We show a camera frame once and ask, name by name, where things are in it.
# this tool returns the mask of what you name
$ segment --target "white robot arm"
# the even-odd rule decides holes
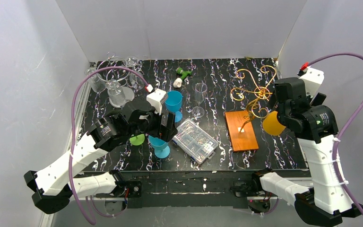
[[[340,159],[332,158],[332,147],[337,134],[333,112],[322,105],[326,96],[318,93],[323,82],[323,72],[306,68],[300,78],[279,79],[268,107],[277,104],[277,121],[295,133],[307,158],[311,171],[312,188],[290,182],[271,169],[253,174],[255,191],[267,191],[278,195],[293,205],[301,219],[310,225],[336,226],[342,217],[357,217],[358,208],[343,189],[333,164],[337,162],[342,173]]]
[[[166,98],[165,91],[156,89],[147,96],[147,100],[136,98],[126,103],[122,110],[99,119],[75,145],[73,177],[97,158],[125,144],[134,135],[147,133],[169,142],[177,134],[177,130],[173,113],[169,113],[167,125],[161,124],[162,105]],[[68,151],[46,168],[38,172],[28,171],[24,175],[27,186],[35,192],[32,195],[35,206],[47,214],[63,209],[72,196],[69,186],[69,155]],[[84,197],[112,193],[121,180],[114,173],[108,172],[74,178],[73,181],[78,196]]]

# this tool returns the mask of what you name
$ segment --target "champagne flute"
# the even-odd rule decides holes
[[[205,110],[200,107],[199,105],[205,100],[207,97],[207,85],[204,83],[198,83],[195,85],[194,88],[194,97],[195,101],[197,102],[196,107],[193,108],[193,116],[196,118],[200,118],[204,116]]]

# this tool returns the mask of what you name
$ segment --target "marbled table top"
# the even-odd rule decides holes
[[[234,101],[230,97],[233,87],[242,87],[248,90],[255,88],[249,75],[244,79],[237,79],[235,72],[239,69],[248,69],[252,72],[259,86],[264,86],[272,77],[273,72],[261,73],[262,65],[273,65],[272,59],[196,59],[196,60],[149,60],[140,61],[136,70],[153,87],[166,91],[174,90],[173,81],[179,76],[176,69],[192,71],[192,76],[185,79],[178,90],[183,94],[181,112],[183,120],[191,118],[219,142],[215,154],[201,165],[197,165],[183,150],[169,143],[170,155],[159,159],[154,154],[154,149],[148,144],[148,139],[140,146],[132,146],[128,142],[125,146],[117,147],[108,155],[97,159],[85,171],[109,171],[113,169],[129,171],[191,171],[191,170],[242,170],[242,169],[306,169],[302,152],[294,135],[285,131],[280,136],[270,136],[262,129],[262,120],[254,119],[252,122],[259,149],[233,153],[228,131],[225,124],[225,111],[238,111],[245,109],[246,104],[255,98],[253,94],[245,94],[242,101]],[[116,72],[111,77],[121,77],[122,72]],[[194,85],[200,82],[208,86],[207,98],[200,106],[206,112],[205,116],[195,119],[192,109],[196,106],[194,101]],[[136,92],[136,96],[146,96],[144,89]],[[107,91],[100,94],[91,90],[80,135],[84,134],[98,118],[112,110]]]

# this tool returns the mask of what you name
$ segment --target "orange wooden board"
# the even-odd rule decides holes
[[[251,122],[244,126],[244,131],[240,131],[240,127],[247,120],[244,116],[247,111],[225,112],[226,125],[229,130],[230,140],[232,141],[233,152],[257,150],[258,142],[255,138],[254,129]]]

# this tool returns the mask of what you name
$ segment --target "white wall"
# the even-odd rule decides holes
[[[296,75],[300,66],[326,54],[363,55],[363,1],[308,0],[279,56],[282,77]],[[363,62],[334,57],[314,68],[325,72],[320,92],[337,117],[339,128],[363,100]],[[340,143],[340,157],[348,187],[363,204],[363,110]],[[363,226],[363,217],[345,219],[342,226]]]
[[[277,57],[306,0],[56,0],[90,61]]]
[[[63,154],[87,67],[54,0],[0,1],[0,227],[39,225],[23,174]]]

